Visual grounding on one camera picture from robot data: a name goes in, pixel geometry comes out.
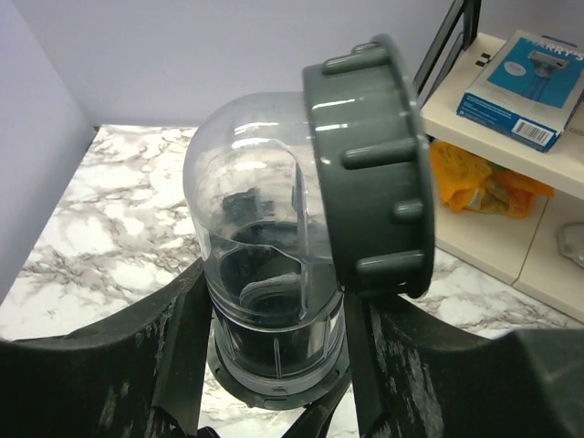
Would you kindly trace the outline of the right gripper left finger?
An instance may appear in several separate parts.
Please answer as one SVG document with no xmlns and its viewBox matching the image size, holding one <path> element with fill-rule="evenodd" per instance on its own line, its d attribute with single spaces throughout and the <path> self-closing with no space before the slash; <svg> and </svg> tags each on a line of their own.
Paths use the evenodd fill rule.
<svg viewBox="0 0 584 438">
<path fill-rule="evenodd" d="M 68 335 L 2 341 L 2 436 L 196 436 L 210 317 L 196 261 Z"/>
</svg>

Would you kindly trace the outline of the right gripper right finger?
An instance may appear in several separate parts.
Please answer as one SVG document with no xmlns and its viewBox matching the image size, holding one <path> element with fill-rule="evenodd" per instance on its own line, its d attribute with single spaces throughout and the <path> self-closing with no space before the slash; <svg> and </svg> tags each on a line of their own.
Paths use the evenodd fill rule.
<svg viewBox="0 0 584 438">
<path fill-rule="evenodd" d="M 485 339 L 397 296 L 344 299 L 363 437 L 580 437 L 583 332 Z"/>
</svg>

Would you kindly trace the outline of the clear plastic pipe fitting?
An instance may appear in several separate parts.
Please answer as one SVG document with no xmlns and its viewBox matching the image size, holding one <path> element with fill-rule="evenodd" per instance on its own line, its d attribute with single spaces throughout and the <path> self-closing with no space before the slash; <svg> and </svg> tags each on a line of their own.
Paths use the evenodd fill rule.
<svg viewBox="0 0 584 438">
<path fill-rule="evenodd" d="M 182 186 L 214 305 L 209 367 L 245 404 L 309 404 L 349 366 L 349 296 L 423 295 L 433 272 L 429 144 L 380 34 L 248 94 L 197 129 Z"/>
</svg>

